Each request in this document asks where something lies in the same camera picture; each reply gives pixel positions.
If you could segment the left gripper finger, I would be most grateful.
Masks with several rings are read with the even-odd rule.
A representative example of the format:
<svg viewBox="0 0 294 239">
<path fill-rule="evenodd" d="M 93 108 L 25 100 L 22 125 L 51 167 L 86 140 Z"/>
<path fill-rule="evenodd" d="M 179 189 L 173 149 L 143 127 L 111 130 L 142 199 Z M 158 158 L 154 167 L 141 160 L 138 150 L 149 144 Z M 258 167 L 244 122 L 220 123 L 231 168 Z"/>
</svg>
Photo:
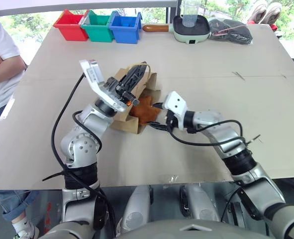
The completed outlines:
<svg viewBox="0 0 294 239">
<path fill-rule="evenodd" d="M 145 74 L 147 65 L 135 65 L 126 74 L 126 91 L 130 92 L 139 83 Z"/>
<path fill-rule="evenodd" d="M 144 65 L 133 66 L 122 80 L 123 86 L 136 86 L 144 76 Z"/>
</svg>

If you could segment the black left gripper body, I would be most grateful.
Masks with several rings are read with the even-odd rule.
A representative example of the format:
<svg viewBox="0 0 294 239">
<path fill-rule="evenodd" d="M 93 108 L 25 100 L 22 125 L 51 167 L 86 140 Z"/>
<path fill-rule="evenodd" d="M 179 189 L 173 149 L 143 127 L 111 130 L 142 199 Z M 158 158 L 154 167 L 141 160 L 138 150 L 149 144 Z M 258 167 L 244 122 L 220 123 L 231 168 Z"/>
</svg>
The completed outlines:
<svg viewBox="0 0 294 239">
<path fill-rule="evenodd" d="M 139 104 L 139 100 L 132 93 L 126 91 L 126 86 L 123 86 L 122 80 L 118 81 L 114 77 L 110 77 L 107 82 L 103 85 L 104 88 L 119 99 L 121 102 L 125 103 L 127 106 L 137 106 Z"/>
</svg>

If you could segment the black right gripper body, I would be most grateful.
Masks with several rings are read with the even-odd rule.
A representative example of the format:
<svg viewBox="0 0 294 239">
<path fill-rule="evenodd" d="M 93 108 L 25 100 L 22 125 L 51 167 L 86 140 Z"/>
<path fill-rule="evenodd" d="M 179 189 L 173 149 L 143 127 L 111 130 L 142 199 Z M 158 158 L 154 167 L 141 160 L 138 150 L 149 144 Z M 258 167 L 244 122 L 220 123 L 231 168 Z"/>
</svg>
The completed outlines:
<svg viewBox="0 0 294 239">
<path fill-rule="evenodd" d="M 176 116 L 173 111 L 167 111 L 165 121 L 167 131 L 173 131 L 175 128 L 182 131 L 182 119 Z"/>
</svg>

